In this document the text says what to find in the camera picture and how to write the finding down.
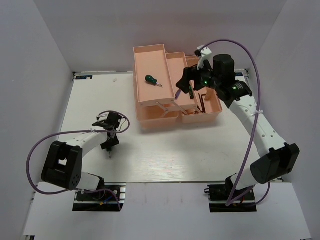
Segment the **blue red screwdriver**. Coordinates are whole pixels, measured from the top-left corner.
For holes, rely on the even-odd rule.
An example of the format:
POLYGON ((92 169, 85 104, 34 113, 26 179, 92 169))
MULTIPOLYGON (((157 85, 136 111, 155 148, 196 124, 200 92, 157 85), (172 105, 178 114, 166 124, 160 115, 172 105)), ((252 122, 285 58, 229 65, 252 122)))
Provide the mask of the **blue red screwdriver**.
POLYGON ((175 100, 177 100, 178 98, 179 98, 179 96, 180 96, 180 94, 181 94, 181 90, 179 89, 176 93, 175 93, 175 100))

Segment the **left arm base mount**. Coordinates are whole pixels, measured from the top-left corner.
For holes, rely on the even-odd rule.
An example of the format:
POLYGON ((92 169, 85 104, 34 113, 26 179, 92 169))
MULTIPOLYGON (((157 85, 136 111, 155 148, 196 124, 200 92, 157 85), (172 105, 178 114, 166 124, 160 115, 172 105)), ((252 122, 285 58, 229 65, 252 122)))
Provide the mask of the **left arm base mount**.
POLYGON ((83 190, 77 190, 73 201, 73 212, 120 212, 118 203, 114 195, 117 197, 120 207, 125 203, 126 184, 110 183, 105 184, 109 191, 101 191, 96 193, 85 193, 83 190))

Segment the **stubby green screwdriver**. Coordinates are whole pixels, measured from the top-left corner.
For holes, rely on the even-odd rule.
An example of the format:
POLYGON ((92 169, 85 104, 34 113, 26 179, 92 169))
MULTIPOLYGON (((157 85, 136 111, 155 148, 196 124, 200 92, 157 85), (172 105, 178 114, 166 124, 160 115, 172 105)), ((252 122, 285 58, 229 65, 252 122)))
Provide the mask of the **stubby green screwdriver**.
POLYGON ((158 82, 158 80, 157 79, 155 79, 153 76, 151 76, 151 75, 146 75, 145 76, 145 81, 148 83, 148 84, 150 84, 150 85, 153 85, 153 86, 158 86, 158 87, 163 87, 163 85, 162 84, 160 84, 159 82, 158 82))

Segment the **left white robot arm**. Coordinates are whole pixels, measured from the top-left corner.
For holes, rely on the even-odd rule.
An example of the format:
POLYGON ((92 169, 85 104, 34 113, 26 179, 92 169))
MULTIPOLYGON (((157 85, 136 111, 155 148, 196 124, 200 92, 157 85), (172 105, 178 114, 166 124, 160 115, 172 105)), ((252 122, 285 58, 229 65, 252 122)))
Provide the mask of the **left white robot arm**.
POLYGON ((83 157, 96 147, 111 153, 119 144, 116 134, 123 117, 114 111, 107 116, 98 117, 94 127, 107 132, 90 131, 66 142, 55 141, 51 144, 41 173, 41 179, 66 190, 81 189, 99 200, 105 196, 104 180, 96 175, 82 171, 83 157))

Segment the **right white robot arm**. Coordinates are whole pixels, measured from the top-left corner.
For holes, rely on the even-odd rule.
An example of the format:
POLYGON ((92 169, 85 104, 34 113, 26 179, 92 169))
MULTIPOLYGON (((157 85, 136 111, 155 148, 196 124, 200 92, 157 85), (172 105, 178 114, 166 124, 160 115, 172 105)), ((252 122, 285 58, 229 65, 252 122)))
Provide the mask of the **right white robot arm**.
POLYGON ((263 112, 257 109, 258 103, 245 81, 237 79, 235 62, 228 54, 213 57, 213 63, 203 62, 186 67, 176 87, 187 94, 190 82, 194 90, 213 89, 217 97, 239 119, 250 140, 254 143, 259 159, 243 172, 236 173, 225 180, 226 195, 236 200, 244 190, 257 184, 266 184, 292 172, 300 154, 299 147, 289 144, 271 126, 263 112))

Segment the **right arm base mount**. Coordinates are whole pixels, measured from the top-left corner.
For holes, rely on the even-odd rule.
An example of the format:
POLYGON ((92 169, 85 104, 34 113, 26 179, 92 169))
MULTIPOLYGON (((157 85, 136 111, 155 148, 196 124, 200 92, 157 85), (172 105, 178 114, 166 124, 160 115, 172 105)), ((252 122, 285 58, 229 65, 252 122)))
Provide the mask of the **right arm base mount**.
POLYGON ((208 196, 210 213, 257 212, 257 207, 255 206, 256 198, 253 190, 229 206, 226 206, 229 194, 227 194, 224 184, 209 184, 204 189, 204 194, 208 196))

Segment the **large brown hex key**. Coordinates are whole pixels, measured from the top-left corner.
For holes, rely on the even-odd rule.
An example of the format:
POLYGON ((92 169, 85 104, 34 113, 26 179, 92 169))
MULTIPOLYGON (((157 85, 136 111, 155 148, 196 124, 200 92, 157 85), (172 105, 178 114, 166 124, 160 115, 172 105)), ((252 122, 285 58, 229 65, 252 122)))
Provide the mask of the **large brown hex key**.
POLYGON ((202 109, 202 113, 205 114, 206 113, 206 106, 205 106, 205 97, 206 97, 206 93, 200 94, 198 93, 199 96, 199 100, 200 100, 200 104, 201 104, 201 109, 202 109))

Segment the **pink plastic tool box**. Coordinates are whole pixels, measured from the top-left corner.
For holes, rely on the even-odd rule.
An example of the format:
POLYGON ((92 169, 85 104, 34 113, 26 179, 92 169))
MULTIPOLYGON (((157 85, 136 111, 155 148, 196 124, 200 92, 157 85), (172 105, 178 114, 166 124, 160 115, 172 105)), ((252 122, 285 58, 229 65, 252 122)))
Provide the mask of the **pink plastic tool box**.
POLYGON ((176 83, 182 78, 183 70, 198 63, 195 55, 186 56, 184 52, 168 53, 164 44, 137 46, 133 49, 133 85, 136 117, 144 129, 169 127, 178 122, 195 124, 214 122, 222 112, 220 100, 213 90, 203 88, 189 94, 181 93, 176 83), (151 75, 163 86, 154 86, 145 81, 151 75), (205 109, 202 113, 200 94, 206 94, 205 109))

